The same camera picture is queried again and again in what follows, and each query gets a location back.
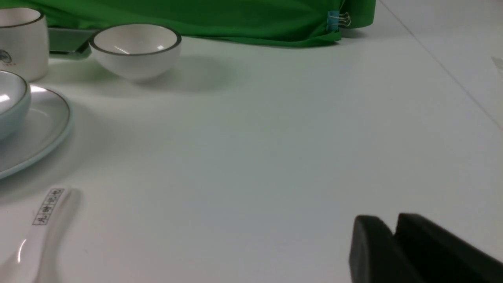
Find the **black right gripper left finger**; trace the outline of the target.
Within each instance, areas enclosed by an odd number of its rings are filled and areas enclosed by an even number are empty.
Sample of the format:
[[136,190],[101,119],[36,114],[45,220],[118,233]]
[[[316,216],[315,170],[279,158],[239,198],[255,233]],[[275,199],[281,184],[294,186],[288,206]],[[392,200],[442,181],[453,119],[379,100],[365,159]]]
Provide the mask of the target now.
[[349,255],[353,283],[423,283],[391,229],[372,215],[354,219]]

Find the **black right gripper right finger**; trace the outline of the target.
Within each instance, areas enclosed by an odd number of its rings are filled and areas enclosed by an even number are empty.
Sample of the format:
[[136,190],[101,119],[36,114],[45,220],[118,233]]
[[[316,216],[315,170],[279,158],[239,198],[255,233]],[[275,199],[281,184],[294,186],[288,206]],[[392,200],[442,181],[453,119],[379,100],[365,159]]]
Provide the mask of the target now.
[[422,215],[400,213],[395,240],[426,283],[501,283],[503,265]]

